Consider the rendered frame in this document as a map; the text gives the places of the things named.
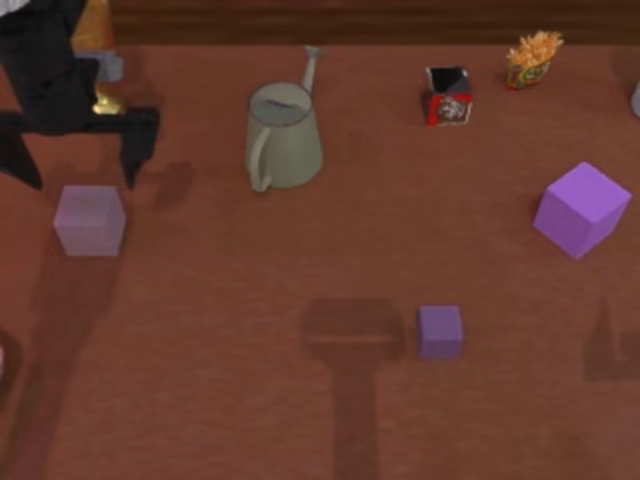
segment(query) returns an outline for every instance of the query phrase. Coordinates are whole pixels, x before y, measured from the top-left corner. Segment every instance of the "pink cube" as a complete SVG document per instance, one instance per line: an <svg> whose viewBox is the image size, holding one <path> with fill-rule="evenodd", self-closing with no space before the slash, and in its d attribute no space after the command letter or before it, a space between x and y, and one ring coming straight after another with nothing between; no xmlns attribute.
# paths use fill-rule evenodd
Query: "pink cube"
<svg viewBox="0 0 640 480"><path fill-rule="evenodd" d="M67 186L53 228L72 257L113 257L120 253L126 215L115 187Z"/></svg>

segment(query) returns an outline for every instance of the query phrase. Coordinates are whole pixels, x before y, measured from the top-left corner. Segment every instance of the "pitcher spout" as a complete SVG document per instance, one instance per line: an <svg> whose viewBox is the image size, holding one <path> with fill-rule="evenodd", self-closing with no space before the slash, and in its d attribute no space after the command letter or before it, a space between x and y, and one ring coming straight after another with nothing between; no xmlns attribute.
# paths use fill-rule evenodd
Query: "pitcher spout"
<svg viewBox="0 0 640 480"><path fill-rule="evenodd" d="M307 68L304 71L304 77L302 77L302 87L313 94L313 79L316 76L316 62L320 55L322 54L322 50L318 47L312 47L306 45L304 49L307 51L307 56L309 57L307 60Z"/></svg>

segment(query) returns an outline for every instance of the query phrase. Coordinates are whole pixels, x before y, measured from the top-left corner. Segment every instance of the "black figure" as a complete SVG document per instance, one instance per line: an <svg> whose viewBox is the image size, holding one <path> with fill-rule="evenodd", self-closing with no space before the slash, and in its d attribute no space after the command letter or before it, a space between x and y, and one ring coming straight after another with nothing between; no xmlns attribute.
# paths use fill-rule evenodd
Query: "black figure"
<svg viewBox="0 0 640 480"><path fill-rule="evenodd" d="M99 62L76 58L71 38L87 0L0 0L0 63L22 112L0 111L0 171L42 189L22 134L119 134L120 162L129 188L153 156L160 125L156 108L99 115Z"/></svg>

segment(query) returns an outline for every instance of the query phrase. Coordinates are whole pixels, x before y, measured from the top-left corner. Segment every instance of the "large purple cube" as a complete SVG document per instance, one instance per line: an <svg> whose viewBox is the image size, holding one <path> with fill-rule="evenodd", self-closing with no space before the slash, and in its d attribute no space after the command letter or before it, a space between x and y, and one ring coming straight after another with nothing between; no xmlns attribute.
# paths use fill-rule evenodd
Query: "large purple cube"
<svg viewBox="0 0 640 480"><path fill-rule="evenodd" d="M126 216L115 187L64 187L53 228L73 257L113 257L120 252Z"/></svg>
<svg viewBox="0 0 640 480"><path fill-rule="evenodd" d="M462 351L463 339L458 307L423 306L418 309L418 353L421 358L456 358Z"/></svg>
<svg viewBox="0 0 640 480"><path fill-rule="evenodd" d="M579 259L613 232L630 200L628 191L583 162L546 189L533 225Z"/></svg>

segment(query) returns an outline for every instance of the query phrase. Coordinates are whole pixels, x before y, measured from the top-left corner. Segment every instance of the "cube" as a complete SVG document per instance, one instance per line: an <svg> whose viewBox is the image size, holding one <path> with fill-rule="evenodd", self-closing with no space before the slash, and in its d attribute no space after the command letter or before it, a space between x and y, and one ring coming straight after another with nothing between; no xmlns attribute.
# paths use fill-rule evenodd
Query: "cube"
<svg viewBox="0 0 640 480"><path fill-rule="evenodd" d="M631 193L583 162L546 189L533 225L580 259L613 232L630 200Z"/></svg>
<svg viewBox="0 0 640 480"><path fill-rule="evenodd" d="M460 355L464 332L458 307L420 307L417 331L418 354L421 358L451 359Z"/></svg>
<svg viewBox="0 0 640 480"><path fill-rule="evenodd" d="M64 187L53 220L64 252L72 257L117 256L125 225L118 191L107 186Z"/></svg>
<svg viewBox="0 0 640 480"><path fill-rule="evenodd" d="M421 97L427 125L464 125L469 121L473 96L464 67L427 68L427 84Z"/></svg>

